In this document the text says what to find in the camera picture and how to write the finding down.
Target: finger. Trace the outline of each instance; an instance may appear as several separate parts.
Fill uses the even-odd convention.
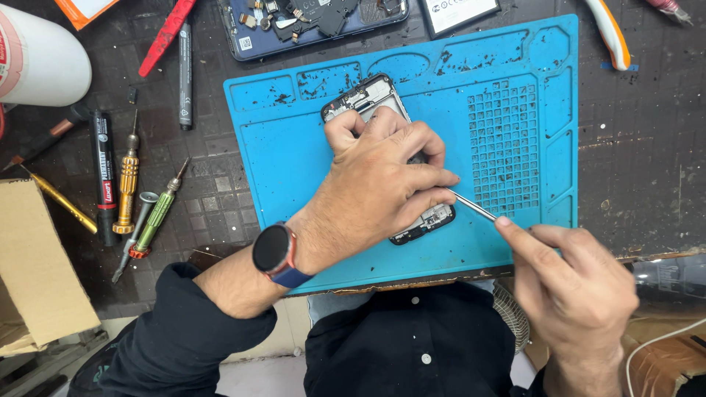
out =
[[[368,120],[368,124],[360,137],[372,138],[374,142],[379,142],[408,124],[401,114],[390,107],[378,106],[373,115],[370,116],[370,120]]]
[[[551,294],[562,299],[581,287],[578,273],[568,263],[552,248],[532,237],[509,218],[501,216],[496,219],[495,228],[513,251],[527,259]]]
[[[426,190],[435,186],[453,186],[461,182],[461,178],[449,170],[431,164],[405,165],[407,197],[417,190]]]
[[[388,140],[400,148],[396,150],[400,161],[407,162],[408,158],[422,150],[428,164],[443,168],[446,145],[425,122],[408,124]]]
[[[513,252],[513,261],[515,263],[514,295],[529,319],[534,321],[544,307],[542,284],[539,282],[537,272],[525,258]]]
[[[359,136],[364,129],[365,122],[355,110],[346,110],[323,126],[326,140],[335,155],[343,153],[355,143],[353,133]]]
[[[561,249],[564,259],[583,275],[602,275],[622,266],[586,229],[535,225],[528,232],[550,247]]]
[[[433,187],[431,189],[418,191],[407,199],[407,202],[400,209],[397,215],[396,230],[404,230],[414,223],[419,216],[431,207],[438,204],[454,204],[456,196],[448,189]]]

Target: hand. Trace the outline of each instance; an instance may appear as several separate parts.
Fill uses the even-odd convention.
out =
[[[368,124],[348,110],[326,123],[324,132],[334,154],[331,169],[287,222],[298,236],[300,271],[322,271],[404,230],[427,209],[455,203],[452,192],[436,186],[460,178],[443,169],[444,143],[424,122],[408,124],[380,106]],[[428,164],[408,165],[420,150]]]
[[[584,229],[524,231],[506,217],[495,226],[513,249],[517,302],[557,362],[617,365],[620,338],[639,303],[633,275]]]

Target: fan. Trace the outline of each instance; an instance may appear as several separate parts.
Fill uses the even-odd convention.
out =
[[[530,323],[513,295],[497,282],[493,298],[493,309],[503,317],[503,321],[515,335],[515,354],[518,354],[530,340]]]

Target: orange and white pliers handle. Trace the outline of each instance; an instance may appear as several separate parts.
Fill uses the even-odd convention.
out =
[[[630,67],[628,45],[625,43],[623,33],[621,33],[618,23],[615,18],[613,18],[613,14],[611,14],[608,6],[606,6],[603,0],[586,0],[586,3],[588,3],[588,6],[591,8],[603,41],[611,52],[613,67],[619,71],[628,70]]]

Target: green screwdriver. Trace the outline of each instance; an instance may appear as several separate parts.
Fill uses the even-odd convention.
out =
[[[155,207],[152,209],[152,213],[147,219],[147,225],[142,231],[140,239],[138,239],[128,251],[130,256],[133,258],[142,259],[150,254],[150,243],[152,242],[152,238],[155,236],[157,228],[162,224],[169,207],[171,207],[174,202],[174,194],[181,186],[181,177],[186,171],[186,166],[188,165],[189,160],[191,160],[191,157],[186,159],[184,165],[181,166],[181,171],[179,171],[176,177],[169,181],[167,184],[167,190],[160,194],[160,199],[157,200]]]

